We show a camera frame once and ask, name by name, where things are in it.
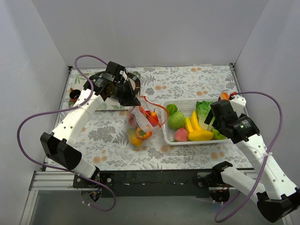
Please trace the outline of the yellow green mango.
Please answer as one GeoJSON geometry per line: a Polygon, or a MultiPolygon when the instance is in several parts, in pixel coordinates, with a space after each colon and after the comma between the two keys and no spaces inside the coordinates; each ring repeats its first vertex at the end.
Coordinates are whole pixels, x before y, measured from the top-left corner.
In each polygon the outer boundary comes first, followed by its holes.
{"type": "Polygon", "coordinates": [[[143,140],[137,138],[136,135],[136,129],[135,128],[129,128],[127,130],[127,137],[129,142],[134,146],[134,147],[141,147],[141,145],[143,144],[143,140]]]}

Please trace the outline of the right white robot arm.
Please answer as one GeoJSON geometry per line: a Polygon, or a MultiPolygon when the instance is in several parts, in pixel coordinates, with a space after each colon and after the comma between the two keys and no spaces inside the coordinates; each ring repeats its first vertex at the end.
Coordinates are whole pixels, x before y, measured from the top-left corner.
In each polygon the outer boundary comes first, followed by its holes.
{"type": "Polygon", "coordinates": [[[214,102],[205,123],[212,123],[242,151],[257,178],[250,178],[227,161],[214,166],[210,176],[215,185],[229,184],[245,194],[266,220],[275,223],[300,207],[300,189],[280,168],[256,124],[242,114],[245,105],[242,97],[214,102]]]}

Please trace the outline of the red lychee bunch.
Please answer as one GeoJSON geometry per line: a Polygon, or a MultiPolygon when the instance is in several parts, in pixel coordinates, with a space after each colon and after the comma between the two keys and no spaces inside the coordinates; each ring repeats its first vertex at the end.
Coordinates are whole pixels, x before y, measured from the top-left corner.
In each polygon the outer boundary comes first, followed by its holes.
{"type": "MultiPolygon", "coordinates": [[[[148,119],[149,115],[147,113],[143,113],[143,115],[148,119]]],[[[141,127],[140,125],[138,125],[137,120],[135,118],[135,116],[131,113],[128,119],[128,122],[130,124],[130,126],[132,128],[137,128],[137,127],[141,127]]]]}

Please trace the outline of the orange red pepper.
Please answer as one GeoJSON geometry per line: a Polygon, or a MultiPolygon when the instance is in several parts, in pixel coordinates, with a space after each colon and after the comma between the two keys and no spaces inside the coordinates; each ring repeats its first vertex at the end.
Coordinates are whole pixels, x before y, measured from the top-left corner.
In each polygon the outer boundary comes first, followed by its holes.
{"type": "Polygon", "coordinates": [[[152,132],[145,132],[140,127],[136,129],[136,137],[140,140],[148,140],[152,137],[152,132]]]}

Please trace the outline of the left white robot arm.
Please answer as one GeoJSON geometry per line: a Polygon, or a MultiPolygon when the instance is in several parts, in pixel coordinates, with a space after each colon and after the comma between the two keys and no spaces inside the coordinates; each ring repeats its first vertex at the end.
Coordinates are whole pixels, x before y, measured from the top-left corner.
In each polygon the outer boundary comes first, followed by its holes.
{"type": "Polygon", "coordinates": [[[84,159],[74,146],[90,117],[110,97],[117,99],[121,106],[141,104],[126,68],[112,61],[108,62],[105,71],[92,75],[84,84],[75,103],[77,108],[71,110],[50,134],[43,133],[40,137],[47,157],[67,170],[84,176],[84,183],[91,188],[99,184],[99,169],[84,159]]]}

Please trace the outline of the clear zip bag orange zipper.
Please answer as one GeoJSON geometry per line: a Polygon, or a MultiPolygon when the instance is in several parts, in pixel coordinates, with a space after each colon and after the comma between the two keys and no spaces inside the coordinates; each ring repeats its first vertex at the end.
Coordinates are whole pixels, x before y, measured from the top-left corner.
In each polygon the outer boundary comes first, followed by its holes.
{"type": "MultiPolygon", "coordinates": [[[[158,131],[160,131],[161,128],[163,127],[163,125],[166,123],[166,121],[169,117],[168,111],[162,105],[150,102],[145,96],[137,96],[136,100],[139,101],[140,104],[137,106],[129,107],[128,112],[127,112],[126,134],[127,134],[127,130],[129,128],[132,128],[128,122],[129,116],[132,113],[135,116],[138,125],[141,126],[140,128],[145,132],[152,132],[152,137],[153,137],[154,134],[156,134],[158,131]],[[147,118],[143,115],[143,113],[146,113],[146,111],[152,111],[152,112],[155,111],[157,113],[157,117],[159,120],[159,126],[153,127],[150,124],[150,122],[147,120],[147,118]]],[[[148,140],[143,140],[143,144],[141,145],[141,147],[144,146],[148,140]]],[[[130,142],[129,142],[129,145],[133,149],[141,148],[141,147],[138,147],[138,148],[134,147],[130,142]]]]}

